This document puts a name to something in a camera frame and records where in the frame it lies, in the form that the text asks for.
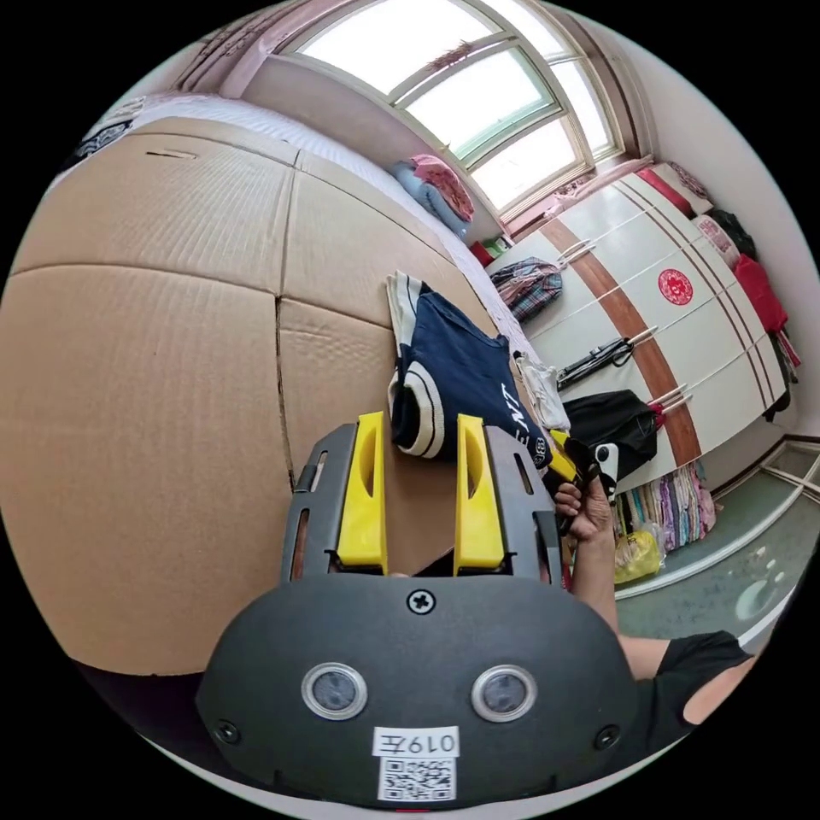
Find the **corrugated cardboard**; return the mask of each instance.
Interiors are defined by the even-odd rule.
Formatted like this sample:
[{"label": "corrugated cardboard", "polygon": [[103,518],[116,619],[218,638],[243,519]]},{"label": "corrugated cardboard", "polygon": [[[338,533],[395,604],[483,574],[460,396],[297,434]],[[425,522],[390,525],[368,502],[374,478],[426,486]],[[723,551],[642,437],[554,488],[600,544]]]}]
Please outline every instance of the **corrugated cardboard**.
[{"label": "corrugated cardboard", "polygon": [[[51,191],[0,311],[0,501],[72,658],[199,671],[278,582],[289,475],[387,409],[396,268],[496,333],[414,217],[235,126],[160,120]],[[385,456],[412,574],[452,547],[455,468]]]},{"label": "corrugated cardboard", "polygon": [[200,671],[278,581],[290,501],[273,296],[65,266],[0,312],[0,499],[20,570],[72,658]]}]

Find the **human hand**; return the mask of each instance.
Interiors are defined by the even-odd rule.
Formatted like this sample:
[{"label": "human hand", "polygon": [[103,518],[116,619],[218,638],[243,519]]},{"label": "human hand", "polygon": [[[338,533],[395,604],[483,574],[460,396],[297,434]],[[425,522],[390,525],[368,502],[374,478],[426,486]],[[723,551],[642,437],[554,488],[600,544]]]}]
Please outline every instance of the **human hand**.
[{"label": "human hand", "polygon": [[583,494],[574,484],[561,484],[555,494],[555,509],[572,519],[570,534],[579,542],[612,534],[612,509],[598,477],[589,482]]}]

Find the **floor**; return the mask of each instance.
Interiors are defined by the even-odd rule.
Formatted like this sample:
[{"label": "floor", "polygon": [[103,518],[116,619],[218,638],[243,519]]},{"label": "floor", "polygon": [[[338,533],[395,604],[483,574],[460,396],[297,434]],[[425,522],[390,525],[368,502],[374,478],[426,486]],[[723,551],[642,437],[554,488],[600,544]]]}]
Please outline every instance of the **floor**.
[{"label": "floor", "polygon": [[727,630],[742,637],[772,621],[820,534],[820,503],[800,485],[817,479],[818,457],[816,445],[788,444],[718,496],[723,510],[703,541],[668,555],[654,578],[618,589],[621,630],[665,638]]}]

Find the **hanging clothes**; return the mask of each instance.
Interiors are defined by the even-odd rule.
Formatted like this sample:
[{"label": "hanging clothes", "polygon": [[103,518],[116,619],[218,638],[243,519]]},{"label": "hanging clothes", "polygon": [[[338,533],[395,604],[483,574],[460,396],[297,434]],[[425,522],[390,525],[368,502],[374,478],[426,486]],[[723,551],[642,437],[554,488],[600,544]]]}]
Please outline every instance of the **hanging clothes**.
[{"label": "hanging clothes", "polygon": [[631,390],[596,393],[564,403],[573,438],[588,447],[618,446],[618,481],[658,452],[657,409],[644,404]]},{"label": "hanging clothes", "polygon": [[526,322],[554,302],[564,289],[558,266],[529,256],[490,276],[504,304],[519,322]]},{"label": "hanging clothes", "polygon": [[778,341],[778,336],[776,333],[769,333],[769,341],[771,342],[771,347],[775,351],[775,358],[777,359],[777,365],[780,367],[780,374],[783,376],[783,383],[786,385],[786,391],[781,395],[771,407],[767,407],[765,413],[763,414],[763,418],[769,422],[769,424],[773,424],[775,420],[775,416],[778,413],[783,413],[783,411],[787,410],[789,405],[792,403],[792,390],[791,384],[796,384],[797,377],[794,375],[794,372],[790,369],[790,362],[786,354],[783,352],[783,349]]}]

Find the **label sticker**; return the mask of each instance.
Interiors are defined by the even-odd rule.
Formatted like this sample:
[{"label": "label sticker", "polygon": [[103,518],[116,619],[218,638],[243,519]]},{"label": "label sticker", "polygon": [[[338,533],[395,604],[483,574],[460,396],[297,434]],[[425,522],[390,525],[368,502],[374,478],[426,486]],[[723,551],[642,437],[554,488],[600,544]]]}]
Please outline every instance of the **label sticker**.
[{"label": "label sticker", "polygon": [[400,803],[455,800],[459,727],[373,730],[378,799]]},{"label": "label sticker", "polygon": [[456,758],[380,758],[378,799],[400,803],[455,800]]},{"label": "label sticker", "polygon": [[459,727],[437,726],[434,729],[373,730],[373,757],[375,758],[457,758],[459,756]]}]

